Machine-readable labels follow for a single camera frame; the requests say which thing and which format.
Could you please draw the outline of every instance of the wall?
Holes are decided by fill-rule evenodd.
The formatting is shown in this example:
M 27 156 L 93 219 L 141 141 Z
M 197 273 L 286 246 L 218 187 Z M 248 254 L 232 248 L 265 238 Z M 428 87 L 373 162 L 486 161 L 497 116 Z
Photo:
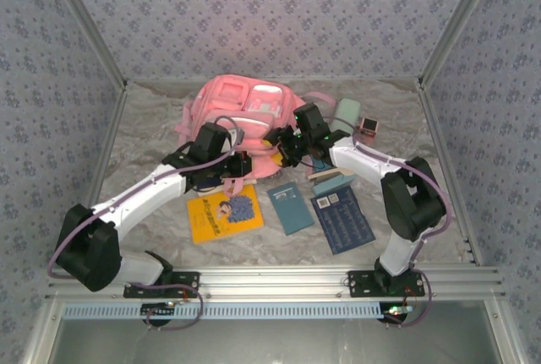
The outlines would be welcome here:
M 128 79 L 419 75 L 458 0 L 84 0 Z
M 15 363 L 116 92 L 63 0 L 0 0 L 0 362 Z
M 481 0 L 429 88 L 485 263 L 541 362 L 541 0 Z

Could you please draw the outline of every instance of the book cover illustration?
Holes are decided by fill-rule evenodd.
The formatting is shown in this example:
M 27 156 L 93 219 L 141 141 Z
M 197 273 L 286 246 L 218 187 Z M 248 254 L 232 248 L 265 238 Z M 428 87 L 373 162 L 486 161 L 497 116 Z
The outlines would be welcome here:
M 194 243 L 207 242 L 263 225 L 253 185 L 232 197 L 213 193 L 188 201 L 189 224 Z

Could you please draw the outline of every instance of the blue book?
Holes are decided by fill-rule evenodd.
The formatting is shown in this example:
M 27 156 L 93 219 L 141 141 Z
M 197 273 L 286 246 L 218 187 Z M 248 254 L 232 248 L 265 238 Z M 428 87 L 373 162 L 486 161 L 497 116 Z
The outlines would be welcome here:
M 311 201 L 333 254 L 375 240 L 350 186 L 314 197 Z
M 314 224 L 314 218 L 295 182 L 270 189 L 267 193 L 286 235 Z

